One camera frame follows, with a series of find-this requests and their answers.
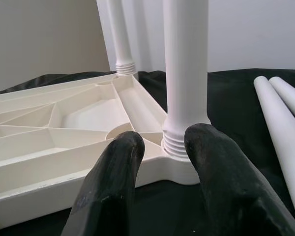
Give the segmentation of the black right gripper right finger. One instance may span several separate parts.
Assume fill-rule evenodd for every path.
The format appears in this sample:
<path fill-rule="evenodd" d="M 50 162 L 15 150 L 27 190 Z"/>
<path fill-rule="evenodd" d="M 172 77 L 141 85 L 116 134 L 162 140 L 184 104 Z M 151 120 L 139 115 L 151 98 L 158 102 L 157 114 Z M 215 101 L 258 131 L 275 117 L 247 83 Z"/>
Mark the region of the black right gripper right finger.
<path fill-rule="evenodd" d="M 295 236 L 295 218 L 239 145 L 214 126 L 184 134 L 214 236 Z"/>

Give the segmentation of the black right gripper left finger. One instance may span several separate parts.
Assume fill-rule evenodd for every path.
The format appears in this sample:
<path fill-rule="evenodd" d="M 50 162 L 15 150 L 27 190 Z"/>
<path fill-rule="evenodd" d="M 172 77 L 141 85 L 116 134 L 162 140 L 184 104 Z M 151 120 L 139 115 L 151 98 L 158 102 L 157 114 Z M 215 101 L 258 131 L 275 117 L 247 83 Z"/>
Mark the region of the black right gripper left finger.
<path fill-rule="evenodd" d="M 142 136 L 125 131 L 104 149 L 77 194 L 63 236 L 127 236 L 135 183 L 145 153 Z"/>

